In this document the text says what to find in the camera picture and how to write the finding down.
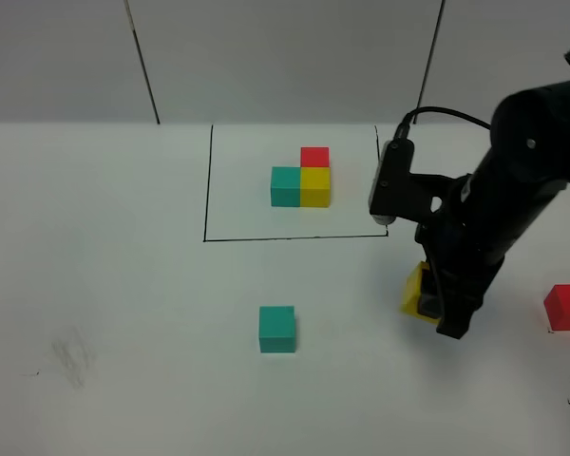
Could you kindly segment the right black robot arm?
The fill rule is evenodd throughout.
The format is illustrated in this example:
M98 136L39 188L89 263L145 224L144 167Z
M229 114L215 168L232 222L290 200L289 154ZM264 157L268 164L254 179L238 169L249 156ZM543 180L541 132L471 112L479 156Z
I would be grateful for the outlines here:
M570 50L564 59L570 66ZM418 310L437 319L437 333L467 333L507 251L569 184L570 81L506 97L480 164L416 232L439 299Z

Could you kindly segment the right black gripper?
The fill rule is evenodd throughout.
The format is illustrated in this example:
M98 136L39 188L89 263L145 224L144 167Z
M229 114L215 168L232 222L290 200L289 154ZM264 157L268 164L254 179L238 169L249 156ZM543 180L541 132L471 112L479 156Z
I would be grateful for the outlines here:
M553 164L509 156L484 157L457 183L440 217L416 233L431 269L421 273L418 314L440 317L441 297L437 333L468 332L507 251L567 183Z

